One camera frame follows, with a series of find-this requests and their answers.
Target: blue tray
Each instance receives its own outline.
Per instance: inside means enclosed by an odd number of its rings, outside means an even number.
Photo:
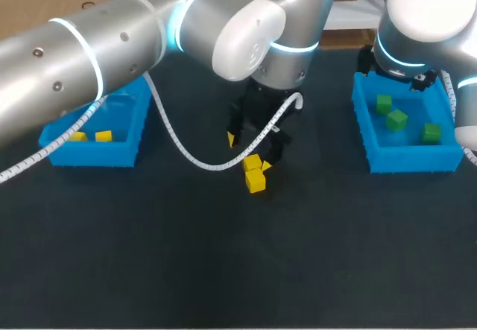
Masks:
[[[372,174],[455,171],[464,152],[454,137],[449,99],[440,80],[425,92],[411,91],[411,84],[389,80],[371,72],[356,73],[353,103]],[[386,127],[386,115],[376,113],[376,96],[391,95],[393,110],[409,117],[398,133]],[[440,124],[440,145],[425,145],[421,133],[425,123]]]
[[[88,142],[67,142],[49,159],[54,166],[133,168],[148,114],[151,91],[143,77],[112,93],[80,130]],[[71,127],[88,106],[49,124],[40,136],[40,146],[48,146]],[[96,142],[95,133],[112,130],[113,142]]]

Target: white shelf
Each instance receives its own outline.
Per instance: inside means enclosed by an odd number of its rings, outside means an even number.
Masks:
[[[384,0],[337,1],[333,4],[325,30],[378,28],[384,9]]]

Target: black table surface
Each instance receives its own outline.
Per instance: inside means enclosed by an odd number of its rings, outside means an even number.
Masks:
[[[44,162],[0,187],[0,328],[477,326],[477,169],[370,175],[355,61],[316,56],[263,194],[240,167],[190,164],[153,107],[136,168]],[[238,153],[225,127],[243,83],[185,56],[152,75],[195,156]]]

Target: green block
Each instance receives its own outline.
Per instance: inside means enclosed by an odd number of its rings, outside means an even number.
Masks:
[[[408,116],[401,110],[396,109],[388,114],[386,126],[394,132],[401,131],[408,123]]]
[[[439,124],[426,123],[423,129],[423,142],[437,144],[440,142],[442,131]]]
[[[378,95],[376,97],[376,112],[386,115],[391,111],[393,106],[393,98],[390,95]]]

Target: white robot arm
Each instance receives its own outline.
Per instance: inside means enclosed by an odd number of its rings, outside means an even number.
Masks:
[[[298,88],[333,0],[112,0],[0,42],[0,145],[183,51],[228,80]],[[477,0],[388,0],[373,48],[395,78],[445,69],[477,149]]]
[[[112,0],[0,42],[0,145],[183,51],[228,80],[299,86],[333,0]]]
[[[455,136],[477,150],[477,0],[388,0],[374,45],[376,62],[394,77],[429,69],[457,86]]]

